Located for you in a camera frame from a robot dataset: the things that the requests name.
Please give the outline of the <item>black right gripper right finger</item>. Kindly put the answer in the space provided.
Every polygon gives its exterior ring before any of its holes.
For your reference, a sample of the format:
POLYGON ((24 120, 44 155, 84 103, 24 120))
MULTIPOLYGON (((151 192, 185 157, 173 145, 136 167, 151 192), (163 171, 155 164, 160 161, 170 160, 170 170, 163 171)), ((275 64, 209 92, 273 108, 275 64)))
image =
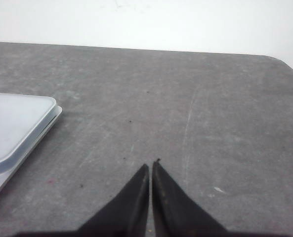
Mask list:
POLYGON ((159 161, 152 166, 152 205, 157 237, 229 234, 182 190, 159 161))

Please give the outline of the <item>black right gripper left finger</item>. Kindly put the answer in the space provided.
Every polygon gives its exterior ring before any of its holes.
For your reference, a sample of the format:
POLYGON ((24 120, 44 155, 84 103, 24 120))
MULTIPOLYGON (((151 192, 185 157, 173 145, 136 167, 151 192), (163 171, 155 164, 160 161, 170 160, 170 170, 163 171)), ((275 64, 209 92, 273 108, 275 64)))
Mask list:
POLYGON ((83 237, 144 237, 148 208, 149 167, 144 164, 77 233, 83 237))

